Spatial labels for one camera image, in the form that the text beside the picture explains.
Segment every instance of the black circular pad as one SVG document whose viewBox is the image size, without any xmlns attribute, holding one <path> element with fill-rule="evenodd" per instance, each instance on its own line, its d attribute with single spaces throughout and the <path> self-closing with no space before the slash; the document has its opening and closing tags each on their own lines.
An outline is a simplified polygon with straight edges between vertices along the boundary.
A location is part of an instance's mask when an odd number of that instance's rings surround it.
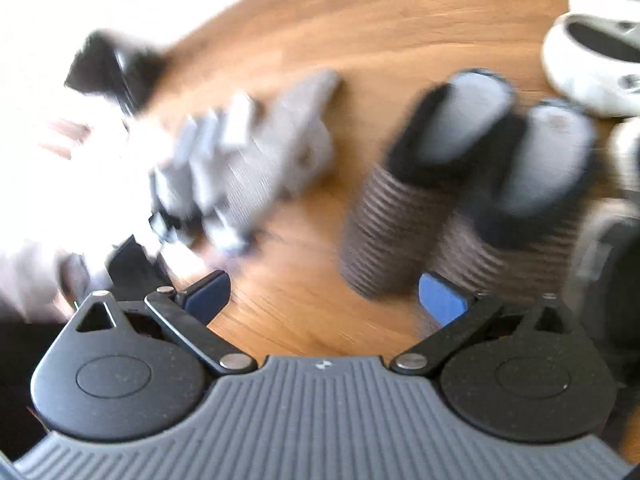
<svg viewBox="0 0 640 480">
<path fill-rule="evenodd" d="M 99 399 L 119 399 L 140 391 L 151 379 L 151 368 L 140 359 L 109 355 L 89 361 L 78 370 L 76 383 Z"/>
<path fill-rule="evenodd" d="M 518 442 L 569 440 L 598 429 L 615 400 L 595 350 L 532 332 L 476 344 L 440 376 L 444 396 L 470 424 Z"/>
<path fill-rule="evenodd" d="M 50 347 L 31 380 L 33 404 L 48 428 L 82 440 L 159 433 L 196 407 L 204 369 L 179 346 L 136 333 L 106 300 L 83 305 Z"/>
</svg>

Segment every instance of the wooden floor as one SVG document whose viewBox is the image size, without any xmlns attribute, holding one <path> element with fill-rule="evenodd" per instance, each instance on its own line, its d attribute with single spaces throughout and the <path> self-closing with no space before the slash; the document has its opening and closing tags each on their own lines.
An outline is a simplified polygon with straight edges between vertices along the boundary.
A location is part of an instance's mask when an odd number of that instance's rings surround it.
<svg viewBox="0 0 640 480">
<path fill-rule="evenodd" d="M 171 128 L 238 89 L 269 102 L 316 67 L 344 76 L 326 114 L 334 174 L 274 211 L 210 328 L 258 359 L 388 359 L 423 337 L 414 297 L 370 302 L 342 282 L 336 247 L 345 211 L 412 100 L 455 70 L 503 74 L 522 106 L 553 95 L 540 47 L 566 9 L 567 0 L 244 0 L 180 42 L 149 110 Z M 610 126 L 600 125 L 603 138 Z"/>
</svg>

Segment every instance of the black plastic bracket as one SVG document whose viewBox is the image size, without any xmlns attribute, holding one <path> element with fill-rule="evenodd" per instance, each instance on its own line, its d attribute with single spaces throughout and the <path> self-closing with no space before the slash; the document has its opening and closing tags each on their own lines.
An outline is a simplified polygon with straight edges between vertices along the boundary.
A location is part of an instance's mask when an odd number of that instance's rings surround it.
<svg viewBox="0 0 640 480">
<path fill-rule="evenodd" d="M 224 270 L 214 270 L 175 295 L 175 303 L 203 325 L 208 325 L 231 298 L 231 279 Z"/>
<path fill-rule="evenodd" d="M 597 433 L 616 399 L 605 362 L 555 294 L 534 305 L 483 295 L 463 316 L 392 359 L 390 368 L 438 381 L 469 424 L 518 442 Z"/>
<path fill-rule="evenodd" d="M 195 355 L 215 375 L 244 374 L 257 369 L 258 363 L 252 357 L 242 368 L 228 368 L 221 364 L 225 356 L 245 354 L 182 310 L 167 295 L 153 292 L 145 298 L 145 304 L 165 336 Z"/>
<path fill-rule="evenodd" d="M 139 310 L 136 304 L 127 304 L 131 312 Z M 204 369 L 193 355 L 138 333 L 103 290 L 84 300 L 50 346 L 31 378 L 31 398 L 48 428 L 122 442 L 181 420 L 205 387 Z"/>
</svg>

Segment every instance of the metal screw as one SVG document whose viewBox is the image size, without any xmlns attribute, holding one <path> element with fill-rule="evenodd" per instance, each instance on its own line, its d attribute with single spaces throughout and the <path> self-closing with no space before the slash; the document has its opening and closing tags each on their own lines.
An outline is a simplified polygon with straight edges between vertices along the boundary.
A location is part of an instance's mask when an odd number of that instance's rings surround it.
<svg viewBox="0 0 640 480">
<path fill-rule="evenodd" d="M 429 361 L 421 354 L 402 354 L 396 358 L 396 364 L 403 370 L 419 370 L 424 368 Z"/>
<path fill-rule="evenodd" d="M 227 354 L 220 359 L 220 365 L 227 370 L 244 370 L 251 366 L 253 360 L 247 354 Z"/>
</svg>

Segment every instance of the white wall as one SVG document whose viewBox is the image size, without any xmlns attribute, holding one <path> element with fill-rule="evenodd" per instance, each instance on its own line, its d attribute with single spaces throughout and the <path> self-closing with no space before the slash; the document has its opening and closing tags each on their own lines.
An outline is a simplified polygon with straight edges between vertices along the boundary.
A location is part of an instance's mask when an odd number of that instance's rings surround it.
<svg viewBox="0 0 640 480">
<path fill-rule="evenodd" d="M 52 92 L 94 28 L 168 46 L 236 1 L 0 0 L 0 109 L 55 115 Z"/>
</svg>

